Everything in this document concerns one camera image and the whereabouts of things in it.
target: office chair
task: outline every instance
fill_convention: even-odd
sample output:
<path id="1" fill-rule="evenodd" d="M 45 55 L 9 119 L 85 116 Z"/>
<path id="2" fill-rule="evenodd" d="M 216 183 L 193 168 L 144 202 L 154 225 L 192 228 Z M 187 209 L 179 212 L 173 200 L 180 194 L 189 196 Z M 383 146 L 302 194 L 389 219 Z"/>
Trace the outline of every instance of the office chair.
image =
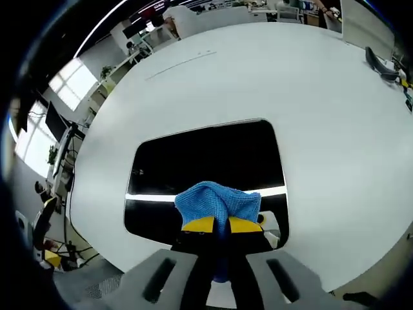
<path id="1" fill-rule="evenodd" d="M 277 15 L 277 21 L 282 23 L 301 24 L 299 20 L 299 8 L 288 6 L 282 1 L 277 3 Z"/>
<path id="2" fill-rule="evenodd" d="M 46 249 L 44 239 L 50 228 L 50 218 L 53 215 L 57 203 L 57 197 L 50 198 L 45 202 L 45 206 L 37 213 L 36 219 L 31 224 L 28 219 L 19 211 L 15 212 L 17 223 L 21 229 L 25 243 L 33 253 L 34 259 L 39 262 L 44 269 L 54 270 L 61 265 L 62 259 L 67 260 L 67 256 L 60 256 Z M 68 252 L 73 249 L 71 244 L 65 244 Z"/>

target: yellow object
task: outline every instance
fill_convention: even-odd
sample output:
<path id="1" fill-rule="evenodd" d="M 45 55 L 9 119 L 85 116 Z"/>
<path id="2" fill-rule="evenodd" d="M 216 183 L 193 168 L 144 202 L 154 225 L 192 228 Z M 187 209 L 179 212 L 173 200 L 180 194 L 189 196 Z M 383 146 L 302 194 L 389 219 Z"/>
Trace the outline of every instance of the yellow object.
<path id="1" fill-rule="evenodd" d="M 55 268 L 57 268 L 57 267 L 59 267 L 60 262 L 61 262 L 62 259 L 56 253 L 45 250 L 45 260 L 47 262 L 51 263 Z"/>
<path id="2" fill-rule="evenodd" d="M 57 197 L 51 197 L 49 200 L 47 200 L 47 201 L 45 202 L 45 204 L 43 205 L 43 207 L 44 207 L 44 208 L 47 207 L 49 203 L 54 203 L 54 204 L 56 205 L 56 202 L 57 202 Z"/>
<path id="3" fill-rule="evenodd" d="M 254 231 L 263 231 L 261 226 L 248 220 L 230 216 L 231 233 L 252 233 Z"/>
<path id="4" fill-rule="evenodd" d="M 214 217 L 207 216 L 205 218 L 200 218 L 199 220 L 194 220 L 187 223 L 182 230 L 183 231 L 194 231 L 197 233 L 212 233 L 214 228 Z"/>
<path id="5" fill-rule="evenodd" d="M 408 81 L 406 81 L 405 79 L 402 79 L 401 80 L 401 86 L 404 86 L 406 88 L 409 88 L 409 87 L 412 88 L 413 84 L 409 84 Z"/>

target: person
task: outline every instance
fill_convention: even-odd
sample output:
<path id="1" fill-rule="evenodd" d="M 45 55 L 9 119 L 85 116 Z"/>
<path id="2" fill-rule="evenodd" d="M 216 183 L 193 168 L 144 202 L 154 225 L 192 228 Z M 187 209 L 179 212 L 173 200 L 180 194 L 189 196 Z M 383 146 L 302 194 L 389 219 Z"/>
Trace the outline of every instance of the person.
<path id="1" fill-rule="evenodd" d="M 128 49 L 128 56 L 133 55 L 137 51 L 137 46 L 131 41 L 126 44 L 126 48 Z"/>
<path id="2" fill-rule="evenodd" d="M 149 52 L 144 50 L 143 48 L 139 48 L 137 45 L 133 44 L 131 41 L 129 41 L 126 44 L 126 47 L 128 49 L 128 56 L 131 56 L 133 54 L 135 54 L 137 51 L 139 51 L 138 54 L 136 54 L 136 56 L 134 57 L 136 62 L 140 62 L 142 59 L 148 57 Z"/>
<path id="3" fill-rule="evenodd" d="M 319 7 L 319 26 L 341 33 L 341 23 L 334 17 L 331 8 L 337 8 L 341 12 L 340 0 L 314 0 Z"/>
<path id="4" fill-rule="evenodd" d="M 163 19 L 169 31 L 177 39 L 184 39 L 199 32 L 199 22 L 195 12 L 191 11 L 185 5 L 174 3 L 165 3 L 167 7 L 163 13 Z"/>
<path id="5" fill-rule="evenodd" d="M 36 193 L 40 195 L 40 199 L 43 203 L 47 202 L 50 198 L 52 198 L 52 195 L 50 194 L 50 186 L 44 188 L 39 181 L 36 181 L 36 183 L 34 183 L 34 190 L 36 191 Z"/>

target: black opening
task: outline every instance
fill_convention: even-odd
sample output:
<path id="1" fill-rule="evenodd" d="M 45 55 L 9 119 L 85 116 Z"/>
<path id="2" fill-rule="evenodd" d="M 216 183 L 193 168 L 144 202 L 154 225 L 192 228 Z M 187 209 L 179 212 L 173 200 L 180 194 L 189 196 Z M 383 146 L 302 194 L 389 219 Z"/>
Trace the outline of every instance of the black opening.
<path id="1" fill-rule="evenodd" d="M 176 262 L 170 260 L 169 258 L 165 259 L 162 264 L 159 266 L 157 271 L 151 277 L 148 285 L 143 291 L 143 297 L 149 302 L 156 304 L 161 296 L 161 291 L 165 286 L 166 281 L 169 278 L 170 273 L 175 267 Z"/>
<path id="2" fill-rule="evenodd" d="M 276 277 L 281 292 L 283 292 L 290 302 L 296 302 L 299 299 L 297 287 L 294 285 L 283 266 L 277 260 L 268 260 L 267 264 L 270 267 L 272 274 Z"/>
<path id="3" fill-rule="evenodd" d="M 201 181 L 249 191 L 284 185 L 272 125 L 255 119 L 182 132 L 142 143 L 130 174 L 128 194 L 176 195 Z M 288 238 L 285 194 L 263 197 L 273 211 L 284 245 Z M 172 244 L 182 225 L 173 202 L 126 199 L 125 227 L 138 236 Z"/>

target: white shirt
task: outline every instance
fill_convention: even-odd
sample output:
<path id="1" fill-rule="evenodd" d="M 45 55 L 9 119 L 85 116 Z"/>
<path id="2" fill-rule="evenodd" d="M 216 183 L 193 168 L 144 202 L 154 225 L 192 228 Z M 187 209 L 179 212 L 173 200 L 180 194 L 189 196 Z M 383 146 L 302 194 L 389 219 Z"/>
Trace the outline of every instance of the white shirt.
<path id="1" fill-rule="evenodd" d="M 171 6 L 163 13 L 163 18 L 174 20 L 176 31 L 181 39 L 198 33 L 198 20 L 195 12 L 185 5 Z"/>

